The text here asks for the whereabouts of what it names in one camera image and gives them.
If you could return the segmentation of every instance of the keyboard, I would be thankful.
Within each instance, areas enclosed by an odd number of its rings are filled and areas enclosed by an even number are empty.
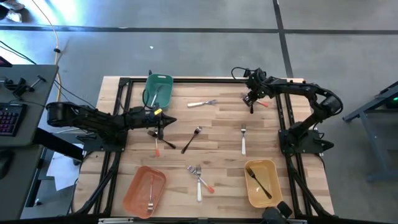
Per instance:
[[[26,104],[0,103],[0,136],[14,137],[24,118]]]

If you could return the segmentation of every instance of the concrete floor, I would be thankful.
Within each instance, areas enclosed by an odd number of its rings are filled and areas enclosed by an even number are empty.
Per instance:
[[[31,1],[22,2],[27,23],[0,21],[0,26],[47,25]],[[60,26],[277,28],[272,0],[37,2]],[[279,0],[279,5],[286,29],[398,29],[395,0]],[[235,66],[261,67],[269,75],[286,77],[278,34],[58,32],[58,36],[63,85],[90,103],[98,99],[103,76],[146,75],[149,69],[175,76],[228,77]],[[0,30],[0,39],[37,63],[53,63],[52,32]],[[397,81],[398,35],[289,34],[286,41],[294,77],[334,91],[345,104],[342,115]],[[12,63],[28,63],[2,49],[0,54]],[[49,101],[54,99],[55,90]],[[335,143],[324,158],[335,213],[396,223],[398,183],[366,182],[377,169],[374,154],[360,121],[345,124],[341,116],[318,126],[326,132],[325,139]],[[58,131],[48,127],[45,118],[40,126]],[[23,217],[65,214],[71,192],[55,192],[51,181],[44,183],[39,198],[47,206],[26,209]],[[56,195],[63,200],[54,201]]]

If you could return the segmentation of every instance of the black fork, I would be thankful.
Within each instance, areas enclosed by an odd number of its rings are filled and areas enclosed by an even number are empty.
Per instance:
[[[260,184],[259,180],[257,180],[256,175],[254,174],[253,170],[251,170],[250,167],[246,168],[246,171],[248,172],[248,174],[250,175],[251,178],[253,178],[254,180],[257,181],[257,183],[259,183],[260,187],[262,188],[262,190],[266,193],[267,197],[269,199],[272,198],[272,195]]]

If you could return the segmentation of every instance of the wood plank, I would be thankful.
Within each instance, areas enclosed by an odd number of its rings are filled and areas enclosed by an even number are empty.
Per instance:
[[[113,112],[119,78],[104,77],[97,103],[101,111]],[[131,107],[143,105],[144,85],[145,83],[134,84]],[[254,208],[249,203],[243,171],[245,163],[255,159],[272,159],[275,162],[283,199],[292,207],[287,168],[277,137],[279,120],[275,99],[262,99],[269,103],[269,107],[255,104],[254,114],[250,114],[249,108],[241,101],[241,93],[245,92],[247,88],[244,84],[175,83],[172,102],[165,113],[178,120],[165,128],[164,138],[174,143],[177,149],[160,142],[160,157],[155,157],[154,139],[147,135],[148,130],[129,131],[126,150],[119,165],[112,216],[134,216],[124,211],[123,197],[138,168],[151,166],[167,177],[154,217],[260,218],[263,209]],[[126,91],[123,92],[122,101],[125,97]],[[218,100],[218,104],[187,108],[187,103],[214,99]],[[291,100],[296,121],[302,121],[310,115],[306,98],[291,96]],[[243,123],[247,129],[246,157],[241,155],[240,128]],[[181,148],[199,125],[203,126],[203,131],[191,143],[187,152],[181,154]],[[103,152],[94,152],[82,165],[75,192],[75,209],[85,203],[98,185],[103,157]],[[196,179],[186,170],[187,166],[196,164],[202,165],[203,178],[215,189],[214,194],[202,189],[202,203],[196,200]],[[304,154],[303,164],[308,187],[324,208],[333,213],[321,161],[314,155]],[[104,192],[103,204],[108,191]],[[298,196],[304,211],[300,190]]]

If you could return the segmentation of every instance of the yellow plastic tray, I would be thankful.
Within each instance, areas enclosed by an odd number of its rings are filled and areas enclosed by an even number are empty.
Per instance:
[[[253,170],[257,180],[272,195],[271,199],[267,197],[257,181],[250,177],[246,170],[248,167]],[[282,192],[280,191],[275,163],[268,159],[248,161],[244,168],[250,204],[256,208],[277,206],[282,201]]]

